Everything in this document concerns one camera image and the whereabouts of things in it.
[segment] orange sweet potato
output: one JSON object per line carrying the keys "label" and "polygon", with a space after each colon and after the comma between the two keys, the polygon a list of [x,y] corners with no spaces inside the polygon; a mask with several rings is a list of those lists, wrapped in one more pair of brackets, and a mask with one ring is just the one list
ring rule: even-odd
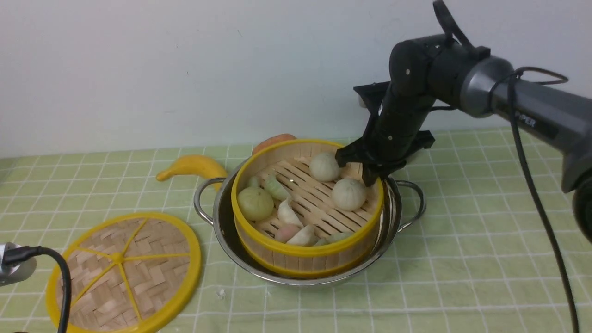
{"label": "orange sweet potato", "polygon": [[276,144],[278,142],[294,140],[294,139],[296,139],[295,136],[293,136],[292,134],[286,134],[286,133],[272,136],[269,139],[258,144],[255,148],[253,148],[253,152],[251,154],[254,155],[254,154],[258,153],[259,151],[261,151],[273,144]]}

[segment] black robotic arm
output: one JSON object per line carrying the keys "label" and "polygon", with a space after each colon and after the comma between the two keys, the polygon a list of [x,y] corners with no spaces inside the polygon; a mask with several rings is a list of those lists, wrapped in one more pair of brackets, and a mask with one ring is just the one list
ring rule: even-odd
{"label": "black robotic arm", "polygon": [[[498,114],[510,120],[512,90],[517,125],[563,153],[561,190],[575,190],[575,218],[592,242],[592,100],[543,85],[566,82],[562,75],[536,68],[516,72],[488,48],[474,47],[441,0],[434,1],[434,10],[444,34],[398,43],[390,56],[391,81],[354,88],[371,115],[363,136],[337,151],[338,163],[362,163],[364,183],[372,185],[431,147],[433,136],[420,130],[431,111],[459,109],[476,118]],[[558,80],[516,79],[528,70]],[[434,107],[436,100],[450,107]]]}

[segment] steamer basket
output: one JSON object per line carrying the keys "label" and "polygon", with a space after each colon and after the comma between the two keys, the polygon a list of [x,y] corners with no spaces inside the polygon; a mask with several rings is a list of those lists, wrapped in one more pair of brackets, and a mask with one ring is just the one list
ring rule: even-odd
{"label": "steamer basket", "polygon": [[[380,215],[384,204],[382,182],[369,187],[364,205],[353,212],[341,211],[333,205],[333,182],[319,182],[310,176],[308,165],[320,152],[335,153],[342,146],[329,141],[297,139],[272,145],[251,156],[238,171],[231,191],[235,225],[245,250],[265,268],[290,277],[319,278],[337,274],[357,265],[373,249],[377,241]],[[262,182],[275,171],[277,179],[292,195],[292,208],[306,225],[314,225],[319,237],[339,232],[354,232],[342,241],[323,246],[294,246],[274,240],[282,226],[277,207],[271,217],[253,223],[241,213],[238,193],[252,176]],[[361,180],[362,165],[350,163],[342,169],[339,179]]]}

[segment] toy banana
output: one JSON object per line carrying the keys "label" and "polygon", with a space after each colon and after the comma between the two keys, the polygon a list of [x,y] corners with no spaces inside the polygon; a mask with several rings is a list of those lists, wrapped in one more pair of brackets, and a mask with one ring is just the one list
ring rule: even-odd
{"label": "toy banana", "polygon": [[[226,177],[228,173],[215,159],[203,155],[185,155],[175,160],[168,169],[156,175],[156,180],[165,181],[176,175],[198,175],[204,178]],[[220,184],[213,185],[215,190]]]}

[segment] white wall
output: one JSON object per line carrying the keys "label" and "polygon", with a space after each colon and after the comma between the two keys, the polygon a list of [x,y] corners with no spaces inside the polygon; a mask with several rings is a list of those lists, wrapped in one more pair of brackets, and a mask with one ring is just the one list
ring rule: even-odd
{"label": "white wall", "polygon": [[[474,44],[592,97],[590,0],[446,3]],[[2,1],[0,156],[359,136],[352,87],[436,33],[431,0]]]}

